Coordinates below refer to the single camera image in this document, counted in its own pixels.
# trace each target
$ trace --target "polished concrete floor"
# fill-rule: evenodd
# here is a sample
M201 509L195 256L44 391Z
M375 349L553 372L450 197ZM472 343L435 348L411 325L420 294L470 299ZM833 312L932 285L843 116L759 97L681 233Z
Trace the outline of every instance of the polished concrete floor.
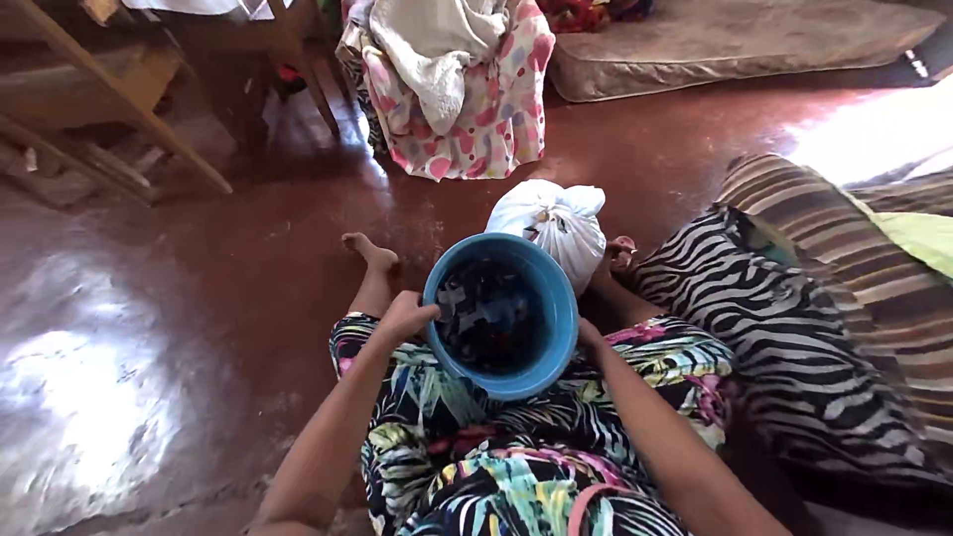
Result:
M643 251L702 210L731 159L776 152L847 183L953 146L953 80L906 66L742 80L596 104L547 94L546 156L434 183L373 159L341 101L335 146L306 93L272 105L264 155L179 125L236 186L146 209L53 210L0 186L0 532L233 534L335 384L327 336L363 270L360 230L420 288L528 177L597 185L605 233ZM157 181L190 178L177 160ZM359 502L355 486L346 505Z

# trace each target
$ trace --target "mattress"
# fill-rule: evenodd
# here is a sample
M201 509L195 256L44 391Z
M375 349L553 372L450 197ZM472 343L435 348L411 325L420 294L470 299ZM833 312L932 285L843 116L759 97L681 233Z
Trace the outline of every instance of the mattress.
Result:
M658 0L643 22L562 33L549 65L572 102L731 78L884 65L945 19L873 0Z

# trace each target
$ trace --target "blue plastic basin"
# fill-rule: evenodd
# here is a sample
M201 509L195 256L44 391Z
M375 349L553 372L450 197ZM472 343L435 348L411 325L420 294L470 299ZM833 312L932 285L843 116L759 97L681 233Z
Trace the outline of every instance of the blue plastic basin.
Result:
M490 374L455 360L444 347L433 322L427 324L427 336L436 359L451 374L469 378L493 399L524 399L550 386L569 362L578 335L576 296L566 274L539 246L522 237L483 233L464 238L440 257L427 277L423 303L436 303L437 287L458 265L484 258L507 265L538 294L541 304L531 311L541 316L542 326L541 333L534 334L537 340L532 353L535 355L526 356L516 369Z

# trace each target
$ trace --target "white plastic bag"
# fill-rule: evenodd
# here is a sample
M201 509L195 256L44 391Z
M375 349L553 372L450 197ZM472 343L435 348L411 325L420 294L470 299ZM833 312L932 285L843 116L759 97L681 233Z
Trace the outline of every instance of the white plastic bag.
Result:
M601 188L563 189L533 178L520 182L497 201L486 232L516 235L538 244L559 263L578 296L605 253L605 235L596 219L604 203Z

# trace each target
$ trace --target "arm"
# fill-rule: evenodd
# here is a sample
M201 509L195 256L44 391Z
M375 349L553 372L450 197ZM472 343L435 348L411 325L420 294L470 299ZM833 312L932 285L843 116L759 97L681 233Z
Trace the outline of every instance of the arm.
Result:
M414 292L397 296L348 373L305 425L265 494L253 536L308 536L331 524L367 437L391 353L439 314L436 305L419 307L418 302Z
M599 334L579 321L618 416L665 502L699 536L790 536L701 440L688 421Z

